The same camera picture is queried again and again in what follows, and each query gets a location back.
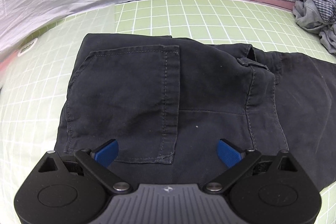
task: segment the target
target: dark navy pants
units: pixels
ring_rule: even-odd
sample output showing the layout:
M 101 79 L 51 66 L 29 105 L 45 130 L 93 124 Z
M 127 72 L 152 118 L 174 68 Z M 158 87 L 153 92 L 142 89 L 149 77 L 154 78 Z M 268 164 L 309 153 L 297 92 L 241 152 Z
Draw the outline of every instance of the dark navy pants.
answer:
M 336 65 L 248 44 L 88 34 L 78 52 L 55 150 L 114 138 L 109 166 L 137 183 L 204 183 L 226 170 L 216 145 L 289 149 L 319 190 L 336 176 Z

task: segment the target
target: plaid fabric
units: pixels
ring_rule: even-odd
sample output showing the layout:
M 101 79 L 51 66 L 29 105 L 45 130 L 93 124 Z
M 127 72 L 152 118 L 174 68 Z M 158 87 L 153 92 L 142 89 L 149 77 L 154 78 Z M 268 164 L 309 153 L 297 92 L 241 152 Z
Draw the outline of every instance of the plaid fabric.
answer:
M 333 24 L 336 21 L 336 0 L 313 0 L 317 10 L 326 24 Z

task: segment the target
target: white grid line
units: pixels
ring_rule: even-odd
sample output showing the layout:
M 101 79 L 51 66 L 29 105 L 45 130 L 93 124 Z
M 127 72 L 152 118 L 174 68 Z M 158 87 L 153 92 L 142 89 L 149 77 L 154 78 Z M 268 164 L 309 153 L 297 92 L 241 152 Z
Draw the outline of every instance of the white grid line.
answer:
M 224 7 L 224 6 L 214 6 L 214 5 L 211 5 L 212 7 L 213 7 L 213 9 L 215 8 L 215 7 Z M 173 14 L 172 16 L 182 16 L 182 15 L 184 15 L 184 14 Z M 187 13 L 185 13 L 185 15 L 187 15 L 187 16 L 194 16 L 195 14 L 187 14 Z M 202 15 L 204 15 L 204 16 L 213 16 L 213 14 L 206 14 L 206 13 L 202 13 Z M 157 15 L 157 16 L 151 16 L 152 18 L 155 18 L 155 17 L 162 17 L 162 16 L 164 16 L 164 15 Z M 241 18 L 250 18 L 250 19 L 256 19 L 256 18 L 253 18 L 253 17 L 245 17 L 245 16 L 233 16 L 233 17 L 241 17 Z M 137 19 L 142 19 L 142 18 L 150 18 L 149 16 L 147 16 L 147 17 L 137 17 Z M 123 22 L 123 21 L 128 21 L 128 20 L 131 20 L 130 18 L 129 19 L 123 19 L 123 20 L 120 20 L 120 22 Z M 267 20 L 268 22 L 272 22 L 272 23 L 277 23 L 277 24 L 283 24 L 283 25 L 286 25 L 286 24 L 284 24 L 284 23 L 279 23 L 279 22 L 277 22 L 277 21 L 271 21 L 271 20 L 268 20 L 268 19 L 262 19 L 262 20 Z
M 153 0 L 151 0 L 151 36 L 153 31 Z
M 329 208 L 330 208 L 330 190 L 328 191 L 328 210 L 327 210 L 327 221 L 329 217 Z
M 115 28 L 115 31 L 116 31 L 116 32 L 118 31 L 118 27 L 119 27 L 119 23 L 120 23 L 121 15 L 122 15 L 122 13 L 123 13 L 123 11 L 124 11 L 124 7 L 125 7 L 125 4 L 123 4 L 123 7 L 122 7 L 121 12 L 120 12 L 120 17 L 119 17 L 119 20 L 118 20 L 118 24 L 117 24 L 117 26 L 116 26 L 116 28 Z
M 190 26 L 193 26 L 193 27 L 204 27 L 204 25 L 179 25 L 178 27 L 190 27 Z M 208 27 L 218 27 L 220 25 L 210 25 L 210 24 L 207 24 Z M 226 28 L 230 28 L 230 27 L 238 27 L 239 26 L 232 26 L 232 25 L 221 25 L 222 27 L 226 27 Z M 160 27 L 153 27 L 153 29 L 160 29 L 160 28 L 168 28 L 169 26 L 160 26 Z M 246 29 L 254 29 L 254 30 L 261 30 L 261 31 L 266 31 L 266 32 L 270 32 L 270 33 L 281 33 L 281 34 L 286 34 L 286 33 L 283 33 L 283 32 L 278 32 L 278 31 L 271 31 L 271 30 L 266 30 L 266 29 L 260 29 L 260 28 L 253 28 L 253 27 L 243 27 L 243 28 L 246 28 Z M 142 28 L 142 29 L 136 29 L 136 31 L 141 31 L 141 30 L 148 30 L 149 28 Z M 311 40 L 311 39 L 308 39 L 308 38 L 303 38 L 305 40 L 308 40 L 308 41 L 311 41 L 311 42 L 316 42 L 315 40 Z
M 285 34 L 285 35 L 287 35 L 287 37 L 288 37 L 288 40 L 289 41 L 291 41 L 291 39 L 290 39 L 290 37 L 288 36 L 288 34 L 285 32 L 285 30 L 283 29 L 283 27 L 281 26 L 281 24 L 279 24 L 279 26 L 281 27 L 281 29 L 283 30 L 283 33 Z M 280 37 L 280 39 L 281 39 L 281 41 L 283 42 L 283 44 L 285 45 L 285 47 L 286 47 L 286 49 L 288 50 L 288 47 L 287 47 L 287 44 L 285 43 L 285 41 L 283 41 L 283 39 L 282 39 L 282 37 L 279 35 L 279 37 Z
M 230 37 L 229 37 L 229 35 L 228 35 L 228 33 L 227 33 L 226 29 L 224 28 L 224 26 L 223 26 L 223 23 L 222 23 L 221 19 L 219 18 L 219 16 L 218 16 L 218 14 L 217 14 L 216 10 L 214 9 L 214 7 L 213 7 L 212 3 L 210 2 L 210 0 L 208 0 L 208 2 L 209 2 L 209 4 L 210 4 L 210 6 L 211 6 L 212 10 L 214 11 L 214 13 L 215 13 L 215 15 L 216 15 L 216 17 L 217 17 L 218 21 L 220 22 L 220 24 L 221 24 L 221 26 L 222 26 L 222 28 L 223 28 L 223 30 L 224 30 L 224 32 L 225 32 L 225 34 L 226 34 L 226 37 L 228 38 L 228 40 L 229 40 L 229 41 L 230 41 L 230 43 L 232 44 L 232 41 L 231 41 L 231 39 L 230 39 Z
M 59 61 L 63 61 L 63 59 L 61 59 L 61 60 L 57 60 L 57 61 L 55 61 L 55 62 L 51 62 L 51 63 L 49 63 L 49 64 L 56 63 L 56 62 L 59 62 Z M 18 89 L 18 88 L 24 87 L 24 86 L 31 85 L 31 84 L 34 84 L 34 83 L 43 82 L 43 81 L 45 81 L 45 80 L 48 81 L 48 80 L 53 79 L 53 78 L 57 78 L 57 76 L 52 76 L 52 77 L 48 77 L 48 78 L 45 78 L 45 79 L 42 79 L 42 80 L 37 80 L 37 81 L 29 82 L 28 84 L 19 85 L 19 86 L 14 87 L 13 89 L 9 89 L 9 90 L 7 90 L 7 92 L 8 92 L 8 91 L 11 91 L 11 90 L 14 90 L 14 89 Z
M 198 11 L 199 11 L 199 13 L 200 13 L 200 15 L 201 15 L 201 17 L 202 17 L 203 23 L 204 23 L 204 25 L 205 25 L 205 27 L 206 27 L 206 29 L 207 29 L 208 35 L 209 35 L 209 37 L 210 37 L 210 39 L 211 39 L 211 44 L 214 44 L 213 39 L 212 39 L 212 35 L 211 35 L 210 32 L 209 32 L 208 25 L 205 23 L 204 17 L 203 17 L 202 12 L 201 12 L 201 10 L 200 10 L 198 4 L 197 4 L 197 1 L 195 1 L 195 3 L 196 3 L 196 7 L 197 7 L 197 9 L 198 9 Z
M 181 6 L 182 6 L 185 22 L 187 23 L 187 26 L 188 26 L 188 31 L 189 31 L 190 38 L 193 39 L 193 34 L 191 33 L 190 26 L 188 24 L 187 15 L 185 13 L 185 10 L 184 10 L 183 4 L 182 4 L 182 0 L 180 0 L 180 3 L 181 3 Z
M 54 97 L 59 97 L 59 96 L 64 96 L 64 95 L 66 95 L 66 94 L 55 95 Z M 19 103 L 33 102 L 33 101 L 44 100 L 44 99 L 51 99 L 51 98 L 52 98 L 52 96 L 45 96 L 45 97 L 40 97 L 40 98 L 35 98 L 35 99 L 24 100 L 24 101 L 21 101 Z M 16 105 L 16 104 L 19 104 L 19 103 L 9 103 L 9 104 L 6 104 L 4 106 Z
M 182 4 L 183 6 L 195 6 L 195 4 Z M 173 6 L 180 6 L 180 4 L 173 4 L 173 5 L 171 5 L 171 4 L 169 4 L 169 7 L 173 7 Z M 214 7 L 223 7 L 223 5 L 213 5 Z M 165 7 L 165 5 L 158 5 L 158 6 L 155 6 L 155 7 Z M 281 11 L 281 12 L 285 12 L 285 13 L 291 13 L 291 12 L 289 12 L 289 11 L 285 11 L 285 10 L 283 10 L 283 9 L 281 9 L 281 8 L 278 8 L 278 7 L 272 7 L 272 6 L 268 6 L 268 7 L 270 7 L 270 8 L 272 8 L 272 9 L 277 9 L 277 10 L 279 10 L 279 11 Z M 144 8 L 139 8 L 139 10 L 142 10 L 142 9 L 150 9 L 150 7 L 144 7 Z M 245 10 L 253 10 L 252 8 L 243 8 L 243 9 L 245 9 Z M 280 17 L 282 17 L 282 18 L 287 18 L 288 19 L 288 17 L 287 16 L 284 16 L 284 15 L 280 15 L 280 14 L 278 14 L 277 13 L 277 15 L 278 16 L 280 16 Z
M 47 118 L 47 119 L 24 119 L 24 120 L 10 120 L 2 121 L 4 123 L 17 123 L 17 122 L 47 122 L 47 121 L 59 121 L 58 118 Z
M 237 7 L 237 9 L 241 12 L 241 10 L 240 10 L 240 8 L 237 6 L 237 4 L 234 2 L 234 4 L 235 4 L 235 6 Z M 264 44 L 263 44 L 263 42 L 260 40 L 260 38 L 259 38 L 259 36 L 257 35 L 257 33 L 255 32 L 255 29 L 254 28 L 252 28 L 252 26 L 251 26 L 251 24 L 250 24 L 250 22 L 248 21 L 248 20 L 246 20 L 246 22 L 248 23 L 248 25 L 250 25 L 250 27 L 251 27 L 251 29 L 253 30 L 253 32 L 254 32 L 254 34 L 255 34 L 255 36 L 259 39 L 259 42 L 261 43 L 261 45 L 262 45 L 262 47 L 264 48 L 264 51 L 266 51 L 266 49 L 265 49 L 265 46 L 264 46 Z
M 169 27 L 169 34 L 171 34 L 171 25 L 170 25 L 170 18 L 169 18 L 169 11 L 168 11 L 168 3 L 167 3 L 167 0 L 166 0 L 166 9 L 167 9 L 167 16 L 168 16 L 168 27 Z
M 334 216 L 334 224 L 335 224 L 335 222 L 336 222 L 336 210 L 335 210 L 335 216 Z
M 236 26 L 238 26 L 237 22 L 235 21 L 235 19 L 233 18 L 231 12 L 227 9 L 229 15 L 232 17 L 233 21 L 235 22 Z M 244 40 L 246 43 L 248 43 L 248 40 L 246 39 L 244 33 L 241 31 L 240 27 L 238 27 L 239 31 L 241 32 L 241 35 L 244 37 Z
M 134 15 L 134 21 L 133 21 L 133 28 L 132 28 L 132 33 L 134 34 L 134 27 L 135 27 L 135 21 L 137 19 L 137 12 L 138 12 L 138 3 L 136 3 L 136 8 L 135 8 L 135 15 Z
M 59 50 L 60 50 L 60 47 L 58 48 L 57 53 L 54 55 L 54 59 L 53 59 L 53 60 L 56 59 L 56 56 L 57 56 L 57 54 L 59 53 Z M 50 69 L 49 69 L 47 78 L 49 78 L 51 70 L 52 70 L 52 66 L 50 66 Z M 47 81 L 45 81 L 45 83 L 44 83 L 44 86 L 43 86 L 43 89 L 42 89 L 42 91 L 41 91 L 41 94 L 44 93 L 44 89 L 45 89 L 46 84 L 47 84 Z M 37 119 L 37 115 L 39 114 L 40 104 L 41 104 L 41 100 L 39 100 L 39 104 L 38 104 L 37 109 L 36 109 L 36 115 L 35 115 L 36 118 L 35 118 L 35 119 Z M 25 131 L 25 127 L 26 127 L 26 121 L 24 122 L 24 128 L 23 128 L 23 131 Z
M 27 87 L 25 88 L 25 91 L 24 91 L 24 94 L 23 94 L 23 96 L 22 96 L 22 99 L 25 97 L 25 94 L 26 94 L 26 90 L 27 90 Z M 21 106 L 22 106 L 22 102 L 20 103 L 20 106 L 19 106 L 19 110 L 18 110 L 18 115 L 20 114 L 20 110 L 21 110 Z M 16 126 L 17 126 L 17 123 L 15 124 L 15 128 L 14 128 L 14 133 L 13 133 L 13 139 L 15 138 L 15 134 L 16 134 Z
M 263 30 L 263 31 L 266 32 L 266 34 L 267 34 L 267 36 L 269 37 L 270 41 L 273 41 L 272 38 L 271 38 L 271 36 L 269 35 L 270 30 L 266 30 L 266 29 L 264 28 L 263 24 L 260 22 L 259 18 L 254 14 L 254 12 L 253 12 L 252 10 L 251 10 L 251 13 L 255 16 L 255 18 L 256 18 L 256 20 L 259 22 L 260 26 L 263 27 L 263 29 L 261 29 L 261 30 Z

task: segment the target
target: blue gripper pad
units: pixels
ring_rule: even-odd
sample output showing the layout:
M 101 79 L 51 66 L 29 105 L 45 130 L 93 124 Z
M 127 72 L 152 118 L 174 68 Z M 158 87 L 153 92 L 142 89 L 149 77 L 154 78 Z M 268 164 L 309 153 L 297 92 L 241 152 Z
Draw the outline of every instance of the blue gripper pad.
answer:
M 108 167 L 118 156 L 119 145 L 116 140 L 109 140 L 91 152 L 91 157 L 100 165 Z
M 231 168 L 245 157 L 245 152 L 229 141 L 221 139 L 217 145 L 217 155 L 227 167 Z

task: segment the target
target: belt loop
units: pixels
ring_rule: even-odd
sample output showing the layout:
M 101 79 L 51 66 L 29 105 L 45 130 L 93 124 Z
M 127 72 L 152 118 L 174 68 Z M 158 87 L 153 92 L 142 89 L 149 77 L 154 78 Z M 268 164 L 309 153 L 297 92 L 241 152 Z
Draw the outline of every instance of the belt loop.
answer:
M 246 57 L 243 57 L 243 58 L 237 58 L 237 61 L 239 64 L 241 64 L 242 66 L 244 67 L 248 67 L 248 66 L 256 66 L 256 67 L 259 67 L 259 68 L 263 68 L 263 69 L 266 69 L 266 70 L 269 70 L 267 68 L 267 66 L 263 65 L 263 64 L 260 64 L 256 61 L 253 61 L 249 58 L 246 58 Z

